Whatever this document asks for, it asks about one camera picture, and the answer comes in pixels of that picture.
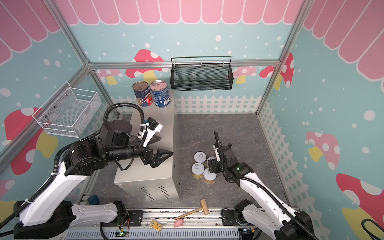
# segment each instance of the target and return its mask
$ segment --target blue tin can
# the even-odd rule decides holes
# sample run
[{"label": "blue tin can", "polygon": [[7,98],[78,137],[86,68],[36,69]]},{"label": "blue tin can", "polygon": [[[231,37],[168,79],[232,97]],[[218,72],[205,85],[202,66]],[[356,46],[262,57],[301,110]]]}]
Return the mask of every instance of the blue tin can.
[{"label": "blue tin can", "polygon": [[152,99],[159,108],[165,108],[170,104],[169,91],[167,83],[163,80],[155,80],[149,85]]},{"label": "blue tin can", "polygon": [[148,83],[137,82],[132,85],[132,88],[140,106],[147,107],[152,104],[152,96]]}]

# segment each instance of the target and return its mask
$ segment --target wooden mallet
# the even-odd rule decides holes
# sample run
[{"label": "wooden mallet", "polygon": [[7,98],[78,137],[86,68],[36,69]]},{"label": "wooden mallet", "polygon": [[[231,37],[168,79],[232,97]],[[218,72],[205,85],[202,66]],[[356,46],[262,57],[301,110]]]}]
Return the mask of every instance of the wooden mallet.
[{"label": "wooden mallet", "polygon": [[204,215],[208,215],[209,214],[209,210],[208,210],[207,202],[205,201],[205,199],[200,200],[200,203],[201,203],[201,208],[195,209],[195,210],[190,211],[190,212],[188,212],[186,214],[183,214],[181,216],[175,217],[175,220],[181,219],[183,217],[186,217],[186,216],[188,216],[188,215],[190,215],[192,213],[198,212],[200,210],[203,210]]}]

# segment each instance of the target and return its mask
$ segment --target gray floor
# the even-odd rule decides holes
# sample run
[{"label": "gray floor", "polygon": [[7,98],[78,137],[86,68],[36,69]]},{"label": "gray floor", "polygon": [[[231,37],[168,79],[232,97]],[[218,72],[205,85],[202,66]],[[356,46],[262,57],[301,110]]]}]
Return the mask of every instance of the gray floor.
[{"label": "gray floor", "polygon": [[142,204],[113,184],[117,165],[111,163],[102,169],[94,184],[92,194],[98,196],[100,204],[121,200],[129,208],[177,208],[199,207],[200,199],[206,199],[208,207],[233,207],[251,196],[236,184],[228,183],[218,174],[216,181],[208,185],[203,179],[192,177],[191,166],[198,151],[214,156],[212,145],[214,131],[219,133],[223,145],[232,144],[239,162],[247,163],[264,184],[280,199],[286,201],[283,188],[269,154],[260,125],[255,114],[180,114],[180,161],[181,201],[163,204]]}]

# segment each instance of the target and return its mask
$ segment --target pink can lid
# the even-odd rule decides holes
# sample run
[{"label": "pink can lid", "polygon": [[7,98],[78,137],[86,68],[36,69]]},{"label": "pink can lid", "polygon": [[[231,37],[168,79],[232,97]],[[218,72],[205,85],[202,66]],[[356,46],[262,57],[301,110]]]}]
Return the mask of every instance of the pink can lid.
[{"label": "pink can lid", "polygon": [[151,83],[151,89],[155,91],[163,90],[166,87],[167,87],[167,83],[163,81],[155,81]]}]

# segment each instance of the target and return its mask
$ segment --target wire basket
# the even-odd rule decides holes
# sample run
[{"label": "wire basket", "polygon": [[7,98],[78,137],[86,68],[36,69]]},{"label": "wire basket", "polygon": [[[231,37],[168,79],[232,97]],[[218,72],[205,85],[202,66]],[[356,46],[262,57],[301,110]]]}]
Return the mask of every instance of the wire basket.
[{"label": "wire basket", "polygon": [[171,58],[170,85],[175,91],[231,90],[231,59],[230,56]]},{"label": "wire basket", "polygon": [[48,134],[80,137],[101,105],[99,93],[73,88],[68,82],[60,89],[60,93],[48,107],[43,106],[47,105],[59,90],[32,117]]}]

